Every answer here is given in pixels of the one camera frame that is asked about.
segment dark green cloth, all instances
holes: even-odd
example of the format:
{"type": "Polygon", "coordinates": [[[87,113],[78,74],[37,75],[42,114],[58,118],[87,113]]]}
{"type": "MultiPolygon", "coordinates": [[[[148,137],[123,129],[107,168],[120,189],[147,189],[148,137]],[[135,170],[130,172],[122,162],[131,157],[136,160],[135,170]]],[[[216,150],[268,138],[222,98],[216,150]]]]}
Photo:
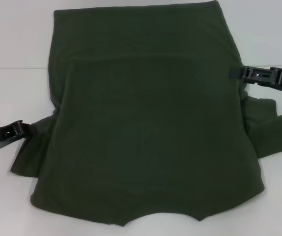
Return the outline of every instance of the dark green cloth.
{"type": "Polygon", "coordinates": [[[12,172],[34,206],[95,222],[202,220],[263,191],[258,158],[282,151],[282,116],[247,96],[217,1],[55,11],[55,114],[12,172]]]}

